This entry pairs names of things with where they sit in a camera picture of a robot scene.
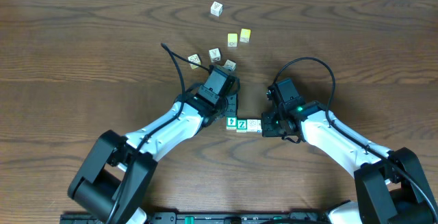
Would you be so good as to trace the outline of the white block blue side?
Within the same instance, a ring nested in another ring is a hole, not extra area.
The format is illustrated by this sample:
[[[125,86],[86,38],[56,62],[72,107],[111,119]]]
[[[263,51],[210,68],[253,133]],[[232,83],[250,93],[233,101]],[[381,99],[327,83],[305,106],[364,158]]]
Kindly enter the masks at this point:
[[[262,133],[261,120],[257,120],[257,132]]]

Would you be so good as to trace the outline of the white block red side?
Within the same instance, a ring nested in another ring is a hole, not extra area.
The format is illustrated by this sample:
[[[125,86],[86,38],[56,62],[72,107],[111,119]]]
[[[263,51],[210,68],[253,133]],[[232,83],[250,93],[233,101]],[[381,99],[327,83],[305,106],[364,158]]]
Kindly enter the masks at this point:
[[[257,119],[248,119],[247,120],[247,132],[258,132],[259,130],[259,121]]]

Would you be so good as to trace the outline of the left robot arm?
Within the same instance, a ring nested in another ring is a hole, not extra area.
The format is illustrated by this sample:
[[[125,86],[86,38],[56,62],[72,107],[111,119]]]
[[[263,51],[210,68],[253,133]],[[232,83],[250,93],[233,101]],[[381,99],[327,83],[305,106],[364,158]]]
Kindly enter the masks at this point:
[[[103,223],[145,223],[140,207],[157,164],[180,142],[235,110],[239,79],[211,66],[205,83],[190,86],[146,127],[100,135],[68,187],[68,196]]]

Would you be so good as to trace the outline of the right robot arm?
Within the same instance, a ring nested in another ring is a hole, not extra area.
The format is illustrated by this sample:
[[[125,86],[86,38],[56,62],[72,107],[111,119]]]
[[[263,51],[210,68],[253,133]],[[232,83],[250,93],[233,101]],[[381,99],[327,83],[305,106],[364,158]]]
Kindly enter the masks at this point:
[[[328,223],[436,223],[437,203],[418,157],[391,150],[349,128],[317,101],[306,102],[290,79],[273,83],[272,109],[261,116],[264,137],[306,142],[355,181],[357,200],[326,213]]]

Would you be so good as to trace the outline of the green lightning block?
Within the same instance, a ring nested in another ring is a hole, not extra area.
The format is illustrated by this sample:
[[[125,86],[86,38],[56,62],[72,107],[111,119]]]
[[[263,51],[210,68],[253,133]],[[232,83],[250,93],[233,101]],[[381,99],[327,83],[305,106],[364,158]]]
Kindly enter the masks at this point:
[[[236,130],[237,129],[237,118],[236,117],[227,117],[227,130]]]

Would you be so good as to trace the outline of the green Z block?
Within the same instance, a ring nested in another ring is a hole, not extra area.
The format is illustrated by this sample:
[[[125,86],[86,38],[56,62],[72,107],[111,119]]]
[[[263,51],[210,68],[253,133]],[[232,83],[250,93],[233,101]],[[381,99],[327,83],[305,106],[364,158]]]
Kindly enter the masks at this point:
[[[247,132],[247,120],[246,119],[238,119],[236,123],[236,131],[237,132]]]

